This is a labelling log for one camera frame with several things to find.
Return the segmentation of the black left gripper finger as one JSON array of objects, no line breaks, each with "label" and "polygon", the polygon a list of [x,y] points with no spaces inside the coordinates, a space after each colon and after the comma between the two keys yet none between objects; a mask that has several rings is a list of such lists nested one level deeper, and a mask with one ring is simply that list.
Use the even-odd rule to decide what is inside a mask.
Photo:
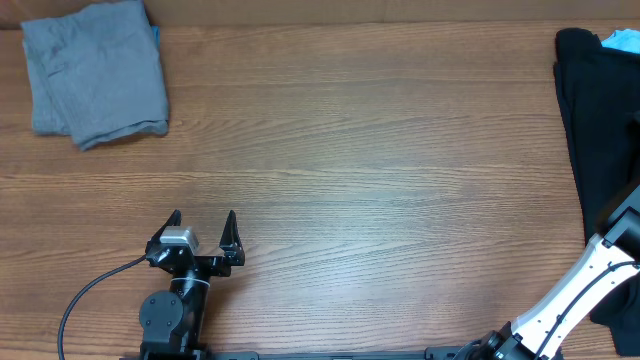
[{"label": "black left gripper finger", "polygon": [[229,211],[225,227],[219,242],[219,248],[226,254],[243,255],[244,249],[239,236],[236,213]]},{"label": "black left gripper finger", "polygon": [[166,230],[167,227],[180,226],[181,222],[182,222],[181,211],[178,210],[178,209],[175,209],[172,212],[172,214],[169,216],[169,218],[166,220],[166,222],[152,236],[152,242],[153,243],[159,243],[160,242],[160,238],[161,238],[162,234],[164,233],[164,231]]}]

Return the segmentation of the black t-shirt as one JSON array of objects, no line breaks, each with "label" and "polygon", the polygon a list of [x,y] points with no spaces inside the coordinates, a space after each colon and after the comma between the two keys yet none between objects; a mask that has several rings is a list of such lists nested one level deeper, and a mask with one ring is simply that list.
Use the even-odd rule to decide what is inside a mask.
[{"label": "black t-shirt", "polygon": [[590,239],[616,197],[639,182],[639,56],[582,28],[558,31],[555,49],[556,95]]}]

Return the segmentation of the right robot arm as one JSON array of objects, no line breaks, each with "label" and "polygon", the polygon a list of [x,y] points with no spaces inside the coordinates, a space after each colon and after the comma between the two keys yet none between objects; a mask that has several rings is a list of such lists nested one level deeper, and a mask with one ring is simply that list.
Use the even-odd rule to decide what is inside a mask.
[{"label": "right robot arm", "polygon": [[552,359],[566,336],[609,293],[639,273],[639,190],[605,218],[583,254],[530,310],[463,346],[456,359]]}]

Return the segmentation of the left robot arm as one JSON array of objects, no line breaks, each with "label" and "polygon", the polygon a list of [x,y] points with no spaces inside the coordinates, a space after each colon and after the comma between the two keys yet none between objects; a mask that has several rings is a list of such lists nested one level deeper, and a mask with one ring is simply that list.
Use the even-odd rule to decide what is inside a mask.
[{"label": "left robot arm", "polygon": [[220,255],[200,255],[195,231],[181,225],[174,211],[145,249],[149,265],[171,275],[170,287],[149,295],[141,305],[141,359],[211,359],[200,333],[213,277],[228,277],[245,264],[245,252],[231,211],[219,242]]}]

